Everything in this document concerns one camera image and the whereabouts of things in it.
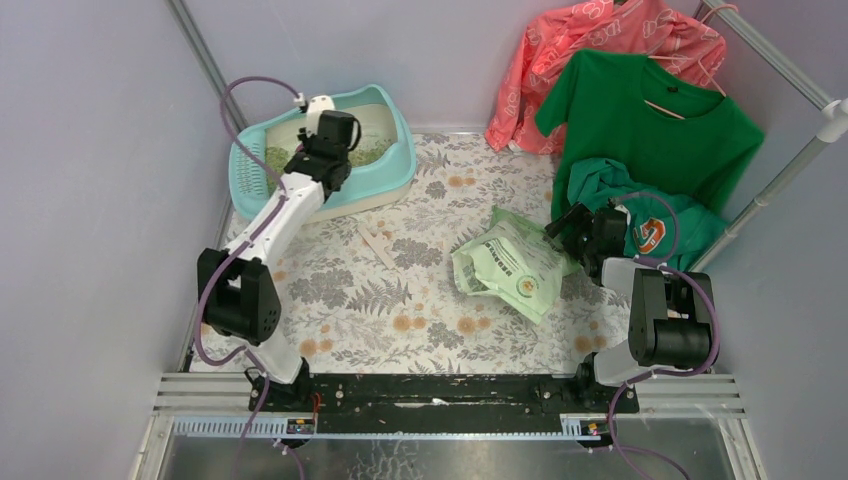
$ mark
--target wall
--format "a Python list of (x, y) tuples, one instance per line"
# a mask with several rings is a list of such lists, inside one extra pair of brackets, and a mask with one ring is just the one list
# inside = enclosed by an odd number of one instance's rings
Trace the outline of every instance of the wall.
[[(840, 41), (848, 4), (736, 3), (826, 91), (848, 94), (848, 52)], [(727, 207), (726, 217), (732, 218), (823, 120), (738, 38), (727, 36), (729, 56), (720, 79), (767, 132)], [(834, 438), (848, 428), (843, 402), (848, 322), (841, 296), (846, 148), (845, 138), (830, 147), (708, 269), (725, 328), (720, 362), (740, 383), (772, 480), (845, 476), (843, 448)], [(811, 435), (799, 434), (804, 430)]]
[[(524, 28), (577, 0), (189, 0), (224, 77), (270, 75), (307, 95), (385, 87), (413, 129), (482, 130)], [(694, 11), (697, 0), (669, 0)], [(288, 97), (236, 94), (250, 123)]]
[(163, 1), (0, 1), (0, 478), (126, 478), (224, 202)]

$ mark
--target teal litter box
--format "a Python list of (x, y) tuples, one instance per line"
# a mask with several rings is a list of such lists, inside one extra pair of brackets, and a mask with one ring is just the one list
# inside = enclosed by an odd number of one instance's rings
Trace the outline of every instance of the teal litter box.
[[(351, 152), (354, 168), (350, 178), (309, 222), (395, 202), (409, 191), (417, 168), (409, 126), (382, 87), (368, 85), (331, 97), (337, 110), (349, 112), (359, 119), (362, 139), (357, 149)], [(263, 162), (266, 161), (266, 149), (290, 158), (299, 145), (297, 133), (305, 126), (305, 119), (300, 110), (292, 109), (277, 118), (248, 127), (239, 134), (239, 140)], [(357, 152), (362, 152), (360, 156), (363, 158), (357, 160)], [(357, 166), (357, 161), (367, 164)], [(230, 195), (236, 211), (247, 220), (253, 220), (273, 191), (269, 191), (265, 171), (235, 143), (230, 147), (229, 178)]]

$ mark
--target coral patterned fabric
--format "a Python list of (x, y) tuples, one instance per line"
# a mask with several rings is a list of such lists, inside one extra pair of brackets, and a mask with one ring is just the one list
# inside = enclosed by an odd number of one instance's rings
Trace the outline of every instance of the coral patterned fabric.
[(533, 117), (571, 56), (581, 48), (606, 52), (679, 57), (660, 60), (665, 69), (694, 85), (710, 85), (698, 65), (714, 75), (727, 50), (724, 38), (703, 23), (669, 8), (662, 0), (593, 0), (546, 12), (527, 26), (497, 96), (486, 140), (495, 150), (510, 141), (523, 150), (562, 151), (565, 125), (546, 138)]

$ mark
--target orange logo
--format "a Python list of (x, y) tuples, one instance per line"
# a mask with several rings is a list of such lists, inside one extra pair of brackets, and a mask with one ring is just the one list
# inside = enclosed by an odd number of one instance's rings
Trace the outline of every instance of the orange logo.
[(637, 244), (640, 240), (643, 242), (638, 246), (639, 253), (643, 255), (651, 253), (665, 238), (665, 224), (661, 220), (651, 217), (639, 227), (638, 233), (637, 229), (633, 229), (633, 237)]

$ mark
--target floral floor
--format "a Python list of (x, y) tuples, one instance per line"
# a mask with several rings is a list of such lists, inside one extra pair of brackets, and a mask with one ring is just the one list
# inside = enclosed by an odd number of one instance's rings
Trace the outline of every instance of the floral floor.
[[(482, 135), (416, 135), (418, 172), (400, 202), (307, 225), (283, 258), (269, 261), (280, 294), (279, 327), (313, 372), (573, 373), (591, 351), (626, 338), (625, 297), (582, 272), (563, 280), (540, 325), (494, 297), (453, 283), (450, 253), (483, 233), (493, 205), (540, 224), (550, 218), (554, 166), (546, 156), (495, 153)], [(389, 270), (357, 232), (392, 242)], [(247, 226), (234, 214), (228, 240)], [(204, 326), (213, 358), (233, 343)], [(190, 370), (222, 368), (195, 356)]]

